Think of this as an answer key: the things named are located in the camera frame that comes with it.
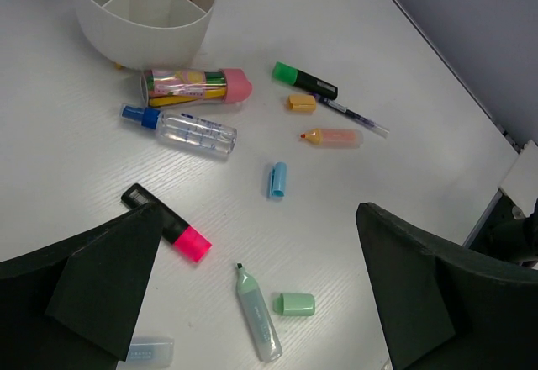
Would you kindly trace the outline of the pink black highlighter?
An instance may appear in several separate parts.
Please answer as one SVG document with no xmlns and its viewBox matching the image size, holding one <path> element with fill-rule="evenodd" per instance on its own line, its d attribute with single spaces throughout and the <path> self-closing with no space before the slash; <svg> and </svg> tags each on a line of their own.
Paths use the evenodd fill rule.
<svg viewBox="0 0 538 370">
<path fill-rule="evenodd" d="M 129 209 L 147 203 L 158 205 L 163 217 L 162 238 L 190 262 L 200 263 L 211 249 L 209 240 L 140 184 L 130 186 L 121 195 L 121 200 Z"/>
</svg>

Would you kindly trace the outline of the dark blue pen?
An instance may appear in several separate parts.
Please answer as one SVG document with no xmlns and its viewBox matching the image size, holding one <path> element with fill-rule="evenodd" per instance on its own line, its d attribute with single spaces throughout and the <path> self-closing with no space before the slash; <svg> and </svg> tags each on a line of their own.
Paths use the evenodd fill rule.
<svg viewBox="0 0 538 370">
<path fill-rule="evenodd" d="M 339 114 L 346 116 L 348 119 L 353 120 L 354 122 L 362 125 L 363 127 L 367 128 L 373 133 L 376 133 L 377 135 L 387 138 L 389 135 L 389 130 L 377 123 L 375 123 L 373 120 L 368 119 L 350 109 L 347 107 L 337 103 L 334 100 L 330 100 L 326 97 L 323 97 L 319 94 L 313 93 L 314 99 L 318 102 L 323 104 L 324 106 L 331 108 L 332 110 L 338 112 Z"/>
</svg>

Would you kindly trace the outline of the green black highlighter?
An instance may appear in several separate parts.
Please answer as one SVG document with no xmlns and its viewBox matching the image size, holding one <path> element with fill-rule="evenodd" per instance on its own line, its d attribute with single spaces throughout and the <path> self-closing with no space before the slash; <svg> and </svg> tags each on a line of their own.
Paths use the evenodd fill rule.
<svg viewBox="0 0 538 370">
<path fill-rule="evenodd" d="M 280 61 L 275 64 L 272 77 L 279 82 L 318 94 L 329 100 L 336 100 L 338 96 L 337 86 Z"/>
</svg>

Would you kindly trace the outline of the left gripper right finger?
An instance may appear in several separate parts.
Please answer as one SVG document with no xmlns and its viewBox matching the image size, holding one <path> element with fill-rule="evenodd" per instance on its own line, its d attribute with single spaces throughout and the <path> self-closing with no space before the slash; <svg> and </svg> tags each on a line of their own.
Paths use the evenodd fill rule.
<svg viewBox="0 0 538 370">
<path fill-rule="evenodd" d="M 484 252 L 374 203 L 356 225 L 391 368 L 536 368 L 535 215 L 500 225 Z"/>
</svg>

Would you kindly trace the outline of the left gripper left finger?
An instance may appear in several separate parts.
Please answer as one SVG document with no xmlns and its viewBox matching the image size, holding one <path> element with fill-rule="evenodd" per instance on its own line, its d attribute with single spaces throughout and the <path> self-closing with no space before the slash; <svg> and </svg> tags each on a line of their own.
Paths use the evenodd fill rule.
<svg viewBox="0 0 538 370">
<path fill-rule="evenodd" d="M 126 359 L 161 239 L 145 204 L 1 264 L 3 369 L 115 369 Z"/>
</svg>

